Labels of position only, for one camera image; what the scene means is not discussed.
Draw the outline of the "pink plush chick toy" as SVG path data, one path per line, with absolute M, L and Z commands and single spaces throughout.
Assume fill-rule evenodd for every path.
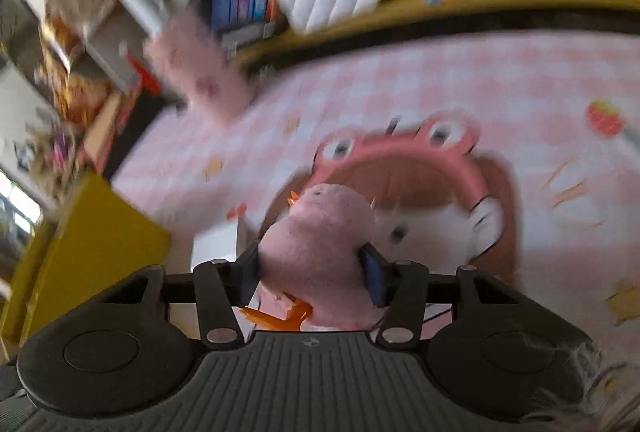
M 258 245 L 263 312 L 252 324 L 276 331 L 372 330 L 384 316 L 369 296 L 358 251 L 374 236 L 367 200 L 339 184 L 306 189 Z

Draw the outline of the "white power adapter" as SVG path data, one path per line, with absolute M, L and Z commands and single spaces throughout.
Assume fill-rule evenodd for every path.
M 214 260 L 234 262 L 242 251 L 243 230 L 239 220 L 226 221 L 194 236 L 190 270 Z

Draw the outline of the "pink checked tablecloth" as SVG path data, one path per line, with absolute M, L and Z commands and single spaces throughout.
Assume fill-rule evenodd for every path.
M 639 121 L 639 40 L 589 32 L 422 39 L 300 65 L 234 126 L 166 109 L 116 173 L 122 197 L 171 231 L 185 270 L 196 233 L 239 206 L 262 222 L 292 175 L 340 129 L 409 128 L 457 109 L 478 150 L 508 163 L 518 192 L 521 287 L 600 345 L 637 360 L 639 323 L 608 308 L 639 285 L 639 154 L 588 122 L 594 102 Z

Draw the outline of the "yellow cardboard box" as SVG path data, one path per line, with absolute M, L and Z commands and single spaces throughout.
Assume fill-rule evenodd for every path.
M 45 218 L 1 283 L 1 360 L 36 331 L 150 264 L 164 261 L 170 233 L 89 175 Z

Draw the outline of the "pink cartoon cup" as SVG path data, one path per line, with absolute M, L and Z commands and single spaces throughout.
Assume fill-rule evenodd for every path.
M 210 28 L 191 9 L 145 41 L 143 52 L 167 85 L 218 126 L 239 118 L 254 99 L 245 76 L 227 61 Z

